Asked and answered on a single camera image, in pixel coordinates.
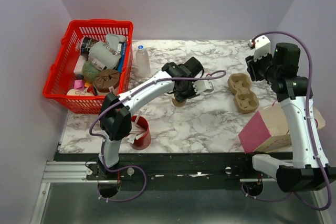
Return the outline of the brown paper coffee cup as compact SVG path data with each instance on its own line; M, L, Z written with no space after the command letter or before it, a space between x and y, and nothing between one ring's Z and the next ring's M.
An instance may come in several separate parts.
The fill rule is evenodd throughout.
M185 101L182 101L182 102L178 102L176 99L174 98L171 98L172 100L172 104L175 106L175 107L182 107L186 104L186 100Z

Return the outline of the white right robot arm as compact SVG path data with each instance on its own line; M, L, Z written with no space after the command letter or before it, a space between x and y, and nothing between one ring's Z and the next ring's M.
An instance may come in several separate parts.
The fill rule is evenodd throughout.
M259 172L267 174L284 193L321 190L335 181L335 168L329 165L319 141L308 78L297 75L300 48L282 42L271 53L270 41L261 39L250 46L255 52L246 58L248 73L252 81L266 80L276 93L289 127L293 158L287 163L255 154L242 163L241 171L249 178Z

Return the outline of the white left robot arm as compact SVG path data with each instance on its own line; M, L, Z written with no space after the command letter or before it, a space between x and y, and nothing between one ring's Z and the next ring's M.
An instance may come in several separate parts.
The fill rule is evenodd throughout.
M98 168L98 173L104 179L112 179L116 175L115 165L119 162L121 140L130 133L131 118L138 110L164 93L173 92L175 101L184 103L203 92L213 91L209 80L195 78L200 71L202 66L194 58L180 65L170 62L136 88L105 97L99 114L104 141Z

